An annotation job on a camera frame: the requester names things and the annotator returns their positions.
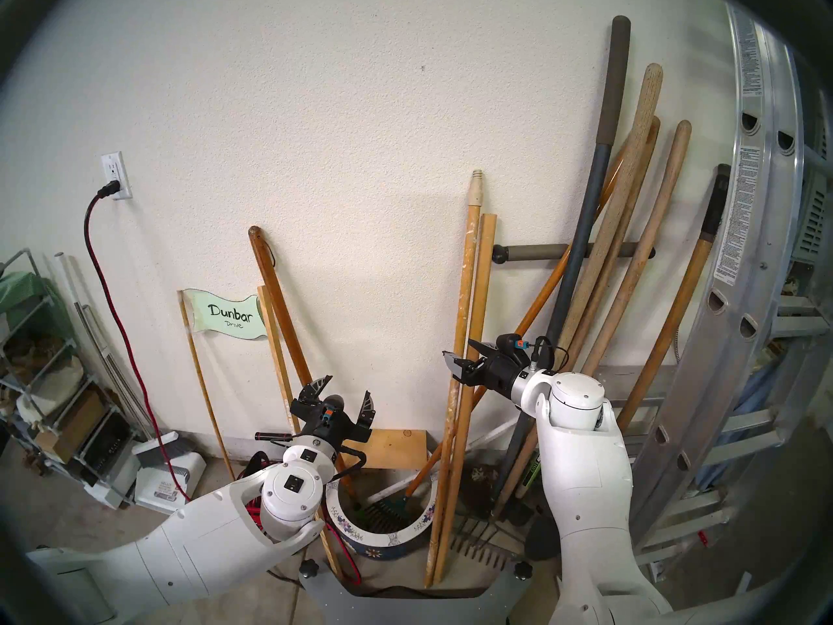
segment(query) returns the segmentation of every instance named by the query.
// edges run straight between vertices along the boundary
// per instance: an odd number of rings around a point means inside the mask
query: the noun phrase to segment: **sign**
[[[194,332],[216,331],[243,340],[266,335],[256,295],[236,302],[198,288],[187,288],[183,294],[191,303]]]

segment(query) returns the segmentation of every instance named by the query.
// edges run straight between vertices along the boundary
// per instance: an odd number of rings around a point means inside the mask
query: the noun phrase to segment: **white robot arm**
[[[446,353],[446,363],[462,383],[496,390],[536,419],[553,537],[561,538],[561,597],[550,623],[631,625],[671,611],[633,556],[631,465],[604,387],[584,374],[530,367],[519,339],[471,341],[479,360]]]
[[[80,622],[121,623],[166,605],[226,592],[311,543],[324,527],[315,519],[325,485],[336,475],[346,438],[365,441],[374,416],[370,395],[357,424],[343,401],[318,395],[330,377],[305,387],[293,413],[307,421],[283,462],[187,503],[146,537],[107,552],[39,549],[29,554],[50,577]],[[246,504],[262,497],[263,532]]]

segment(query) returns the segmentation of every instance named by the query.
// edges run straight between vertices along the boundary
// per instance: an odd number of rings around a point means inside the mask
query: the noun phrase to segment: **warning label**
[[[758,147],[741,146],[735,174],[735,189],[732,190],[729,204],[729,220],[715,268],[715,277],[731,287],[735,286],[741,268],[743,247],[749,234],[752,204],[755,202],[755,190],[758,186],[759,159]]]
[[[742,15],[739,15],[735,21],[741,50],[741,93],[744,96],[762,96],[763,81],[760,76],[755,24],[751,19]]]

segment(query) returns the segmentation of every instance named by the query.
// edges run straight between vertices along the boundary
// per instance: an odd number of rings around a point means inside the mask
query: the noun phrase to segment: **outlet cover plate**
[[[113,152],[113,154],[102,154],[102,168],[104,168],[105,183],[110,183],[113,179],[118,179],[122,184],[122,189],[113,194],[111,199],[132,199],[133,194],[130,192],[130,183],[128,183],[128,173],[124,169],[124,160],[121,152]]]

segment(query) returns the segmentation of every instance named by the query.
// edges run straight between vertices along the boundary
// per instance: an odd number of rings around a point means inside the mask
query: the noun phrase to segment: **red extension cord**
[[[149,416],[151,423],[153,424],[153,431],[156,433],[157,440],[159,442],[159,449],[162,450],[162,456],[165,458],[165,463],[168,465],[168,471],[171,473],[171,479],[173,480],[173,485],[177,487],[177,490],[183,494],[186,502],[190,502],[191,498],[187,495],[187,493],[183,490],[183,487],[179,485],[177,482],[177,476],[173,473],[173,466],[171,465],[171,459],[168,457],[168,453],[165,452],[165,444],[162,443],[162,435],[159,433],[159,426],[156,422],[156,417],[153,416],[153,411],[151,409],[151,402],[150,399],[147,397],[147,389],[145,388],[145,382],[142,380],[142,374],[139,373],[139,368],[136,366],[136,359],[133,357],[133,350],[130,347],[130,340],[128,339],[128,333],[124,330],[124,325],[122,325],[122,321],[116,313],[116,308],[113,306],[113,299],[110,298],[110,289],[107,288],[107,281],[104,279],[104,273],[102,272],[102,268],[98,265],[98,259],[96,259],[96,254],[92,250],[92,244],[90,243],[90,214],[92,213],[92,208],[98,203],[99,199],[103,199],[109,195],[102,194],[100,190],[98,194],[92,199],[90,205],[87,206],[87,214],[84,215],[84,243],[87,245],[87,252],[90,255],[90,259],[92,260],[92,266],[96,268],[96,273],[98,274],[98,280],[102,284],[102,289],[104,290],[104,296],[107,298],[107,306],[110,308],[110,314],[113,314],[113,320],[116,321],[116,325],[118,325],[118,330],[122,335],[122,341],[124,341],[124,347],[128,350],[128,358],[130,359],[130,367],[133,370],[133,373],[136,375],[137,381],[139,381],[139,387],[142,388],[142,395],[145,400],[145,409],[147,410],[147,415]]]

